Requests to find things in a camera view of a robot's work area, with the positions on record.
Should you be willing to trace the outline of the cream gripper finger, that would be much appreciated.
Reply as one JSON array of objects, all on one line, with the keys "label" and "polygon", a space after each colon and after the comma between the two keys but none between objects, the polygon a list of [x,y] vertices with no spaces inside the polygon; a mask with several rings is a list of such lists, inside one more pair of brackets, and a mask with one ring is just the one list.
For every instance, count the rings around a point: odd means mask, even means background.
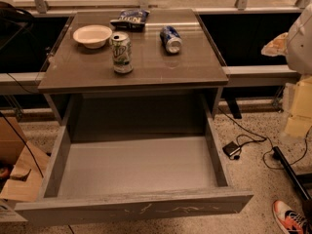
[{"label": "cream gripper finger", "polygon": [[268,57],[284,56],[287,53],[288,33],[282,33],[266,44],[261,53]]}]

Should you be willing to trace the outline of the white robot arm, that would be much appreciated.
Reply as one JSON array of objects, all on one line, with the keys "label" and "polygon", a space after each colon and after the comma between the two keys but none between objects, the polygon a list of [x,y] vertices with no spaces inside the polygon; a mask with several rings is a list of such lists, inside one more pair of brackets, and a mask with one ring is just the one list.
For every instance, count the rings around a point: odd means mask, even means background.
[{"label": "white robot arm", "polygon": [[284,133],[305,137],[312,127],[312,5],[308,5],[288,32],[267,43],[264,56],[286,58],[289,69],[301,75],[293,87],[293,100]]}]

